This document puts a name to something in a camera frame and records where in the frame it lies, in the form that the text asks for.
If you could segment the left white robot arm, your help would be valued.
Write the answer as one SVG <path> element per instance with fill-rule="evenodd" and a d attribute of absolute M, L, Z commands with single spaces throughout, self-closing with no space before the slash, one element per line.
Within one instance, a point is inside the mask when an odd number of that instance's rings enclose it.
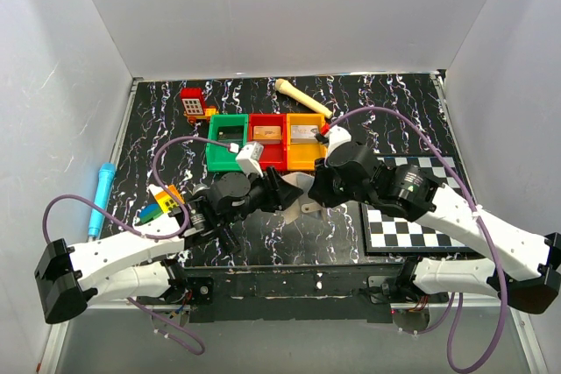
<path fill-rule="evenodd" d="M 46 323 L 58 324 L 88 306 L 128 297 L 152 297 L 167 304 L 196 298 L 200 284 L 187 279 L 175 255 L 216 238 L 232 253 L 238 241 L 231 225 L 257 210 L 275 213 L 304 192 L 272 167 L 264 176 L 227 173 L 200 185 L 177 213 L 90 243 L 49 243 L 34 271 Z"/>

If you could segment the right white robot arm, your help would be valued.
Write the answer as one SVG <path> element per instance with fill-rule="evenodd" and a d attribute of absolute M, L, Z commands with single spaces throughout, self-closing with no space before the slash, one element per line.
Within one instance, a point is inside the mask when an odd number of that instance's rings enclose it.
<path fill-rule="evenodd" d="M 480 257 L 408 258 L 380 291 L 416 301 L 437 293 L 477 293 L 510 307 L 542 314 L 560 293 L 560 235 L 533 234 L 484 209 L 413 164 L 388 166 L 365 146 L 347 142 L 315 162 L 309 197 L 325 208 L 356 201 L 383 215 L 439 231 Z"/>

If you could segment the beige leather card holder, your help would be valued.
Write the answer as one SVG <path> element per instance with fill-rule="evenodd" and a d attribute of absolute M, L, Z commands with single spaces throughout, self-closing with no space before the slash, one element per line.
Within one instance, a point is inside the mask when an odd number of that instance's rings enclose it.
<path fill-rule="evenodd" d="M 303 172 L 294 172 L 283 175 L 282 179 L 303 191 L 303 194 L 287 210 L 281 212 L 286 224 L 294 222 L 301 216 L 308 216 L 324 222 L 328 220 L 327 209 L 309 197 L 309 190 L 315 179 L 314 176 Z"/>

